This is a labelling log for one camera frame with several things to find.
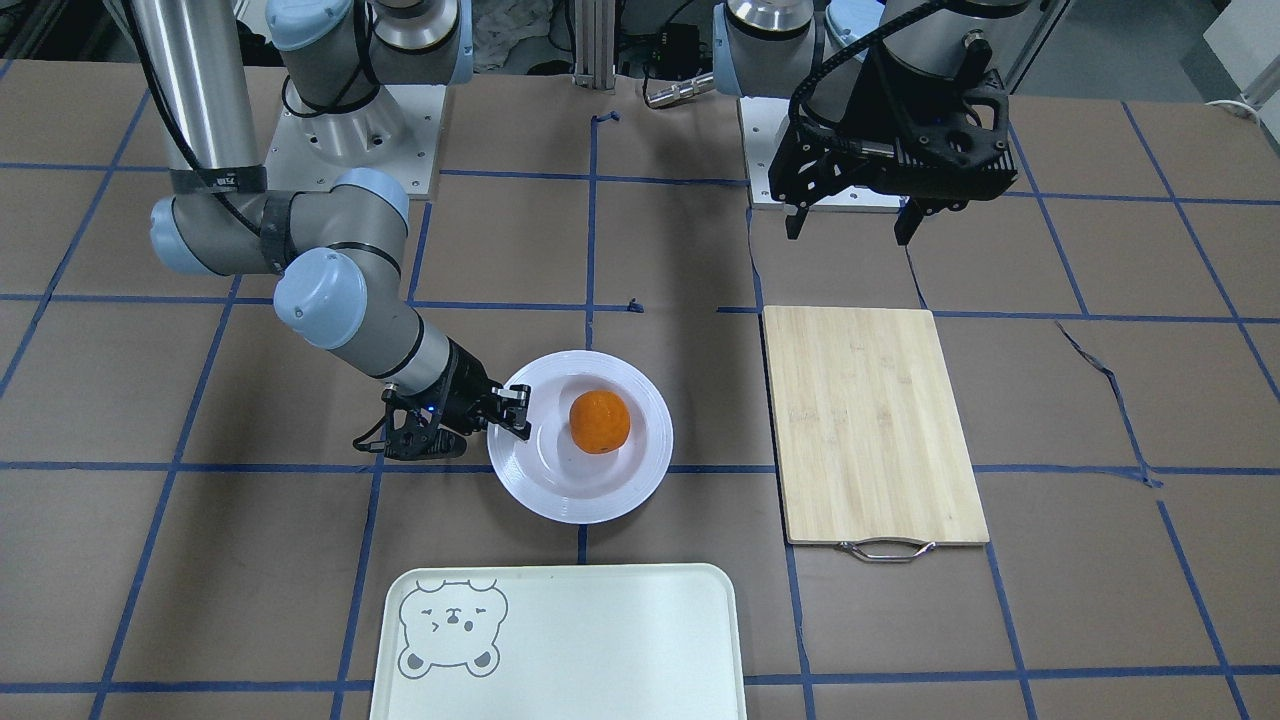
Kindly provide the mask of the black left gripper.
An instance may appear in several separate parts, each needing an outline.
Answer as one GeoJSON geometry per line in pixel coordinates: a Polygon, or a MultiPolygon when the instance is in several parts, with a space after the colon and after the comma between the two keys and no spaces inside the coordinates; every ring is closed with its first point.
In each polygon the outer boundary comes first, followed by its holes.
{"type": "Polygon", "coordinates": [[[768,170],[788,241],[799,240],[809,208],[851,186],[908,197],[893,223],[897,246],[931,214],[1012,186],[1009,94],[993,49],[986,40],[960,40],[957,49],[954,73],[931,76],[881,41],[867,51],[838,120],[818,120],[805,108],[788,114],[768,170]]]}

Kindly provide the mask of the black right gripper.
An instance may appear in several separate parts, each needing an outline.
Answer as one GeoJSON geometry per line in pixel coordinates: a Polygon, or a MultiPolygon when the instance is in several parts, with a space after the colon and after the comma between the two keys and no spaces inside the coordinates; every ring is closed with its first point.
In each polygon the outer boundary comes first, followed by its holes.
{"type": "Polygon", "coordinates": [[[489,425],[529,441],[531,392],[527,384],[495,383],[483,364],[452,340],[442,375],[426,389],[412,396],[383,391],[385,436],[380,452],[399,461],[458,457],[466,450],[465,438],[489,425]]]}

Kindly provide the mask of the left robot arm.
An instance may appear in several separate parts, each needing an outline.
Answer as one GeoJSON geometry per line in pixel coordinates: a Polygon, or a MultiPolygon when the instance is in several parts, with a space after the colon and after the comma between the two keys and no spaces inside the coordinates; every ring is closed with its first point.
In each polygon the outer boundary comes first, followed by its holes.
{"type": "Polygon", "coordinates": [[[928,217],[992,201],[1018,178],[993,28],[1023,1],[879,1],[867,29],[851,1],[722,1],[716,88],[783,102],[767,196],[788,240],[826,199],[864,188],[902,200],[901,246],[928,217]]]}

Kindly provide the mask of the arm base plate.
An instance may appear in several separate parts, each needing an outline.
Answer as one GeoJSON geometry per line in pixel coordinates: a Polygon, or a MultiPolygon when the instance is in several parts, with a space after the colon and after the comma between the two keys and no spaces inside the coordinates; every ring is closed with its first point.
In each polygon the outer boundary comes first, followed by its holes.
{"type": "Polygon", "coordinates": [[[346,114],[300,118],[284,109],[265,159],[268,186],[329,188],[348,169],[367,167],[390,176],[411,199],[430,201],[449,99],[439,85],[392,85],[346,114]]]}
{"type": "MultiPolygon", "coordinates": [[[[768,170],[785,136],[787,100],[778,97],[739,97],[739,119],[742,152],[755,210],[787,211],[788,208],[771,195],[768,170]]],[[[896,213],[905,204],[904,196],[877,193],[863,186],[851,186],[822,199],[813,211],[896,213]]]]}

